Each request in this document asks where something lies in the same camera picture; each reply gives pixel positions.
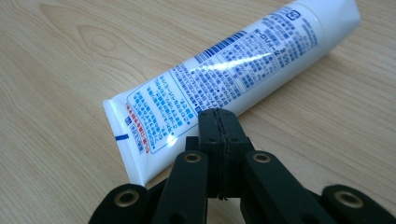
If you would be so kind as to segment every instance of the toothpaste tube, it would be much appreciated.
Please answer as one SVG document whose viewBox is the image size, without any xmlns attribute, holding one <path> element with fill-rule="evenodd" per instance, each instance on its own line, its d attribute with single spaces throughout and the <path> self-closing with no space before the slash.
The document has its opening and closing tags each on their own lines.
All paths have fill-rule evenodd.
<svg viewBox="0 0 396 224">
<path fill-rule="evenodd" d="M 104 101 L 133 184 L 146 183 L 198 134 L 197 116 L 237 116 L 326 55 L 360 23 L 354 0 L 297 0 L 154 79 Z"/>
</svg>

